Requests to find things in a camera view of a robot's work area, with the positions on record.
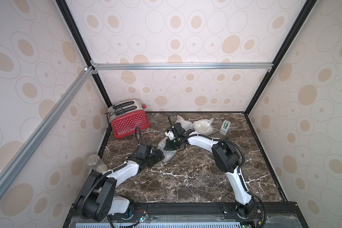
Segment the bubble wrap sheet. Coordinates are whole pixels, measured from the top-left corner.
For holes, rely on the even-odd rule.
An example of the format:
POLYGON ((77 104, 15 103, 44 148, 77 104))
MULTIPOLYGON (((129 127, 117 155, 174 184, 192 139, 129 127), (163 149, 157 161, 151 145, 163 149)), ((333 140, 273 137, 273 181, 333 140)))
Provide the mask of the bubble wrap sheet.
POLYGON ((180 123, 181 127, 187 131, 187 130, 193 130, 193 123, 190 121, 186 121, 183 117, 177 116, 176 123, 180 123))
POLYGON ((174 151, 167 151, 164 149, 164 147, 166 146, 166 140, 168 139, 168 137, 163 138, 157 146, 157 149, 160 149, 163 154, 164 154, 164 159, 161 161, 163 164, 167 164, 177 153, 176 150, 174 151))
POLYGON ((202 135, 210 135, 213 133, 212 122, 214 118, 211 119, 201 119, 193 123, 194 131, 202 135))

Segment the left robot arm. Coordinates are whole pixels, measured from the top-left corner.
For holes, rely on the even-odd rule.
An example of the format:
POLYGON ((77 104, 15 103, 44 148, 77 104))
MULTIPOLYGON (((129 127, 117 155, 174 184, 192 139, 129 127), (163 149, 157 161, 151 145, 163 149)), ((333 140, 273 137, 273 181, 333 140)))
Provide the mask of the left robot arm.
POLYGON ((122 165, 105 173, 92 171, 74 203, 79 216, 97 222, 113 214, 131 218, 134 213, 134 201, 116 196, 116 187, 141 171, 152 168, 164 158, 162 150, 154 149, 148 143, 141 143, 122 165))

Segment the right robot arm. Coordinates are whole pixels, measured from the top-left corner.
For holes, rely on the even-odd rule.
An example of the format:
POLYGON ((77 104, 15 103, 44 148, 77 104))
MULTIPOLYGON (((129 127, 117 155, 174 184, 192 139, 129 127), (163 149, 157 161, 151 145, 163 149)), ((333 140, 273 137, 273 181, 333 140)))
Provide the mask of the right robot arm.
POLYGON ((205 149, 213 154, 216 166, 226 174, 235 194, 237 214, 242 219, 249 218, 256 209, 256 199, 244 180, 241 168, 245 164, 242 149, 227 139, 213 138, 193 130, 185 130, 180 123, 176 123, 166 130, 166 145, 164 150, 175 151, 185 145, 193 145, 205 149))

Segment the red silver toaster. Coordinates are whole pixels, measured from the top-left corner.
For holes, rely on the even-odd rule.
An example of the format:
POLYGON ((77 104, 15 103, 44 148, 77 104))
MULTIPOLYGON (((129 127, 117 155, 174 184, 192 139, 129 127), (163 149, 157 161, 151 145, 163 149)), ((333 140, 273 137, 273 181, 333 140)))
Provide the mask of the red silver toaster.
POLYGON ((137 99, 127 100, 107 109, 107 118, 116 139, 132 135, 136 127, 141 130, 151 126, 146 114, 146 105, 137 99))

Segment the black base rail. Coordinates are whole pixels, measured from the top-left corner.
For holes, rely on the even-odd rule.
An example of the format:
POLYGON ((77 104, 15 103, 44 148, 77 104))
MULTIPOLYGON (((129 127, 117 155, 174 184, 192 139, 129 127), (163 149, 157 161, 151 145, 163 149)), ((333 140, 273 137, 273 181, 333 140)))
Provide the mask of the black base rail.
POLYGON ((65 228, 124 228, 134 225, 143 215, 148 218, 139 228, 257 228, 266 219, 265 228, 306 228, 297 203, 265 202, 249 218, 237 215, 235 203, 135 203, 131 218, 111 215, 101 222, 82 219, 71 209, 65 228))

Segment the horizontal aluminium rail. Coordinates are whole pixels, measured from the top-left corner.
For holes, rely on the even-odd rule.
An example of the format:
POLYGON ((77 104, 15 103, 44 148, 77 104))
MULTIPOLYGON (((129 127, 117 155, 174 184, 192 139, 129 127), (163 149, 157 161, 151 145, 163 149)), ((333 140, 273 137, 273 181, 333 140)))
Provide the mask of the horizontal aluminium rail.
POLYGON ((94 64, 95 70, 210 70, 210 69, 271 69, 269 62, 240 63, 153 63, 153 64, 94 64))

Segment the black left frame post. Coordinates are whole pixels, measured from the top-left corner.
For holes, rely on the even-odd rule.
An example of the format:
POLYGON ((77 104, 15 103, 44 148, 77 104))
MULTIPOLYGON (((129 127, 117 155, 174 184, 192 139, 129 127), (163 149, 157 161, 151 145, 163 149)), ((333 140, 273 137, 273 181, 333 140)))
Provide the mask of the black left frame post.
MULTIPOLYGON (((68 4, 66 3, 66 1, 64 0, 56 0, 56 4, 72 34, 72 37, 74 38, 75 40, 75 43, 86 63, 87 66, 90 66, 92 67, 93 64, 92 64, 92 58, 88 52, 88 49, 85 45, 85 42, 82 38, 82 35, 80 34, 80 31, 76 25, 76 22, 70 12, 70 9, 68 7, 68 4)), ((99 74, 95 71, 93 74, 92 74, 92 77, 96 83, 96 86, 97 88, 99 89, 100 91, 100 94, 106 104, 107 107, 110 107, 112 105, 111 101, 110 101, 110 98, 105 90, 105 87, 104 87, 104 84, 99 76, 99 74)))

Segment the black frame post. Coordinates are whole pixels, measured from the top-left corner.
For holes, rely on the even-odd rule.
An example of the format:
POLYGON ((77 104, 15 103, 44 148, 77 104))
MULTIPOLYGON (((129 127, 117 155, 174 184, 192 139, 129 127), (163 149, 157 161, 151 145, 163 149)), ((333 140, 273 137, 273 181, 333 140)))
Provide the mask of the black frame post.
MULTIPOLYGON (((92 58, 88 52, 88 49, 85 45, 85 42, 82 38, 82 35, 80 34, 80 31, 76 25, 76 22, 70 12, 70 9, 68 7, 68 4, 66 3, 66 1, 64 0, 56 0, 56 4, 72 34, 72 37, 74 38, 75 40, 75 43, 86 63, 87 66, 90 66, 92 67, 93 64, 92 64, 92 58)), ((110 101, 110 98, 105 90, 105 87, 104 87, 104 84, 99 76, 99 74, 95 71, 93 74, 92 74, 92 77, 96 83, 96 86, 97 88, 99 89, 100 91, 100 94, 106 104, 107 107, 110 107, 112 105, 111 101, 110 101)))
POLYGON ((290 31, 287 34, 287 37, 285 38, 284 42, 282 43, 282 46, 280 47, 279 51, 277 52, 277 55, 275 56, 273 60, 273 66, 263 77, 262 82, 260 83, 259 87, 257 88, 257 91, 255 92, 251 102, 249 103, 246 111, 244 112, 245 117, 248 117, 250 113, 252 112, 254 106, 256 105, 257 101, 259 100, 260 96, 262 95, 263 91, 265 90, 266 86, 268 85, 271 77, 273 76, 274 72, 276 71, 277 67, 283 60, 285 54, 291 47, 294 39, 296 38, 298 32, 301 30, 303 24, 307 20, 309 14, 311 13, 314 6, 317 4, 317 0, 308 0, 303 5, 301 11, 297 15, 296 20, 292 24, 292 27, 290 31))

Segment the left diagonal aluminium rail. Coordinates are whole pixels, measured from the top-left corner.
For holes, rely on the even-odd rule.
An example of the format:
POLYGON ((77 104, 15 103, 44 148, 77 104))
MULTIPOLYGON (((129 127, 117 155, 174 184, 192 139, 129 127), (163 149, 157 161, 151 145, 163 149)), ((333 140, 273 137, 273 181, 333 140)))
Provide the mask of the left diagonal aluminium rail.
POLYGON ((93 66, 86 67, 0 173, 0 200, 93 71, 93 66))

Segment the black right frame post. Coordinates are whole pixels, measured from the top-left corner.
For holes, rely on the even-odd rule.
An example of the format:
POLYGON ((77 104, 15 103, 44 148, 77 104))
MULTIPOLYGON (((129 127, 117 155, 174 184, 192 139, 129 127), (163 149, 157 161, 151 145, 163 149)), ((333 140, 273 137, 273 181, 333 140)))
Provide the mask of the black right frame post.
POLYGON ((263 77, 262 82, 260 83, 259 87, 257 88, 257 91, 255 92, 251 102, 249 103, 246 111, 244 112, 245 117, 248 117, 250 113, 252 112, 254 106, 256 105, 257 101, 259 100, 260 96, 262 95, 263 91, 265 90, 266 86, 268 85, 271 77, 273 76, 274 72, 276 71, 277 67, 283 60, 285 54, 291 47, 294 39, 296 38, 298 32, 301 30, 303 24, 307 20, 309 14, 311 13, 314 6, 317 4, 317 0, 308 0, 303 5, 301 11, 297 15, 296 20, 292 24, 292 27, 290 31, 287 34, 287 37, 285 38, 284 42, 282 43, 282 46, 280 47, 279 51, 277 52, 277 55, 275 56, 273 60, 273 66, 263 77))

